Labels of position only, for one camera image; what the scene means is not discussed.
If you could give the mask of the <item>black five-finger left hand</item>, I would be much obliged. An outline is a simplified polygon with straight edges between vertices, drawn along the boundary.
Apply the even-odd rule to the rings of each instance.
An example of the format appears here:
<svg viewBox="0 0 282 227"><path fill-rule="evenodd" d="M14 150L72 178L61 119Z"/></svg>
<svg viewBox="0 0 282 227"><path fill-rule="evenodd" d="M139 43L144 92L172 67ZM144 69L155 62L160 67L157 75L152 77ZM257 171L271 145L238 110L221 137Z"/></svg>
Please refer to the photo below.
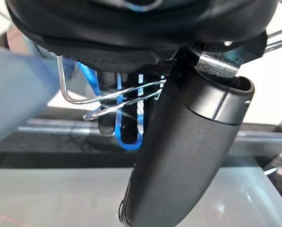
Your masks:
<svg viewBox="0 0 282 227"><path fill-rule="evenodd" d="M98 72L167 75L121 207L129 227L174 227L222 165L255 92L275 0L8 0L29 39Z"/></svg>

